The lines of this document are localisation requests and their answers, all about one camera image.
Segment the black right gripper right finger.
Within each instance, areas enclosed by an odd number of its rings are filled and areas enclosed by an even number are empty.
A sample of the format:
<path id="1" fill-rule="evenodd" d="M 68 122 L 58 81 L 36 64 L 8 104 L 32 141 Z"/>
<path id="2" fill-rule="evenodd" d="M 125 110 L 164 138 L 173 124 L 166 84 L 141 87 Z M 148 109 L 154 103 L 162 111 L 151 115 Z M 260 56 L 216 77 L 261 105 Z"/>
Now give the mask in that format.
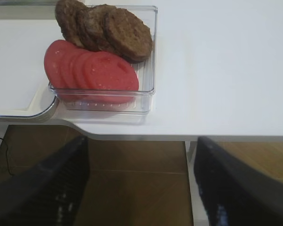
<path id="1" fill-rule="evenodd" d="M 193 169 L 211 226 L 283 226 L 281 182 L 208 137 L 198 138 Z"/>

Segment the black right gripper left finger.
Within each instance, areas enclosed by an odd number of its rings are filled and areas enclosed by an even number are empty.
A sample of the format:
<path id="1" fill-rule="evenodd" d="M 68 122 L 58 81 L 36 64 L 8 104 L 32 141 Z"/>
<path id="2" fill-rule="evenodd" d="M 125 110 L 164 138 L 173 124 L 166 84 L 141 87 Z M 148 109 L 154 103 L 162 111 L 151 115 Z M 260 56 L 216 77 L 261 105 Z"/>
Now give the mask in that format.
<path id="1" fill-rule="evenodd" d="M 0 226 L 72 226 L 88 178 L 88 139 L 78 136 L 0 183 Z"/>

